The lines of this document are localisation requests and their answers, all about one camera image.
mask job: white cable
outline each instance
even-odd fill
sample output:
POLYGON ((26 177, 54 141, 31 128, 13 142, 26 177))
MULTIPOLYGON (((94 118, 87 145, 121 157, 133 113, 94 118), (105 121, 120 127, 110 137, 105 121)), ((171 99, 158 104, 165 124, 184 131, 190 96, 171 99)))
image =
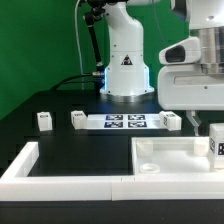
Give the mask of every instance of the white cable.
POLYGON ((79 54, 79 64, 80 64, 80 71, 81 74, 83 75, 83 62, 82 62, 82 52, 81 52, 81 47, 80 47, 80 40, 79 40, 79 27, 78 27, 78 7, 79 3, 81 0, 77 0, 77 3, 75 5, 75 33, 76 33, 76 42, 77 42, 77 47, 78 47, 78 54, 79 54))

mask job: white robot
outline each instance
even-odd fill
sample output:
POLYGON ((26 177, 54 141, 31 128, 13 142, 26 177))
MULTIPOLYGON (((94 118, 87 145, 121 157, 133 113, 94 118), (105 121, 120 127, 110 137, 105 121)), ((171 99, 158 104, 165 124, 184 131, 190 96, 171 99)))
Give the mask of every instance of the white robot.
MULTIPOLYGON (((143 27, 128 15, 126 6, 147 5, 158 1, 160 0, 87 0, 92 6, 88 27, 92 27, 93 20, 100 20, 102 14, 109 27, 110 63, 104 70, 105 85, 100 90, 102 98, 135 102, 154 92, 149 84, 149 68, 143 60, 143 27)), ((101 59, 97 48, 95 54, 100 67, 101 59)))
POLYGON ((166 110, 224 110, 224 1, 171 0, 190 36, 162 50, 158 98, 166 110))

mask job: black tabletop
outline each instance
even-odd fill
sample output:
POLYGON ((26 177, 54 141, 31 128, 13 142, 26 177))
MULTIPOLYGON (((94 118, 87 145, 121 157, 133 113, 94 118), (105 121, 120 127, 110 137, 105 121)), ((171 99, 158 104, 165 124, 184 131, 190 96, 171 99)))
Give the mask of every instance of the black tabletop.
MULTIPOLYGON (((156 97, 137 103, 99 99, 93 91, 43 91, 0 121, 0 176, 28 141, 38 141, 40 157, 29 176, 132 175, 131 138, 194 136, 184 111, 181 131, 75 130, 71 111, 89 114, 159 113, 156 97), (50 112, 53 131, 39 132, 38 112, 50 112)), ((224 112, 200 112, 220 123, 224 112)), ((222 200, 0 202, 1 223, 222 223, 222 200)))

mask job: small white block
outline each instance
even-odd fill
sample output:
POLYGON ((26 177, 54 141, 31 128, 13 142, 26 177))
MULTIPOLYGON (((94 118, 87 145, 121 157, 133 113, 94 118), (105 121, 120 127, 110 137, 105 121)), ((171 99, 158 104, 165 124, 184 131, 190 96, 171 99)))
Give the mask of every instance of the small white block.
POLYGON ((159 113, 160 127, 166 127, 169 131, 181 130, 182 119, 172 111, 161 111, 159 113))
POLYGON ((37 113, 37 122, 40 131, 51 131, 52 128, 52 118, 49 112, 37 113))
POLYGON ((71 121, 75 129, 86 129, 87 117, 83 111, 72 111, 71 112, 71 121))
POLYGON ((153 141, 141 139, 136 141, 137 156, 151 156, 153 153, 153 141))
POLYGON ((209 151, 208 138, 196 138, 194 141, 194 154, 196 156, 207 156, 209 151))
POLYGON ((209 161, 215 169, 224 168, 224 123, 211 124, 209 161))

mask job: green backdrop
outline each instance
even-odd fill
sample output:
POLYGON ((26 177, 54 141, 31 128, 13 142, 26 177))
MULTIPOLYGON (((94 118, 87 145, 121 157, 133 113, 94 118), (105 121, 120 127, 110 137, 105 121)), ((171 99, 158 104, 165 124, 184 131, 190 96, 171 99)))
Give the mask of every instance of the green backdrop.
MULTIPOLYGON (((35 92, 47 90, 70 75, 80 74, 74 29, 75 4, 76 0, 0 0, 0 119, 35 92)), ((167 46, 188 36, 188 24, 170 12, 169 4, 169 0, 161 0, 156 5, 167 46)), ((83 5, 78 11, 84 72, 95 70, 88 30, 82 19, 89 9, 88 5, 83 5)), ((151 85, 156 88, 162 67, 158 53, 163 44, 154 11, 152 6, 139 6, 129 7, 128 12, 144 26, 144 58, 151 68, 151 85)), ((105 21, 96 24, 96 32, 103 61, 107 64, 109 40, 105 21)))

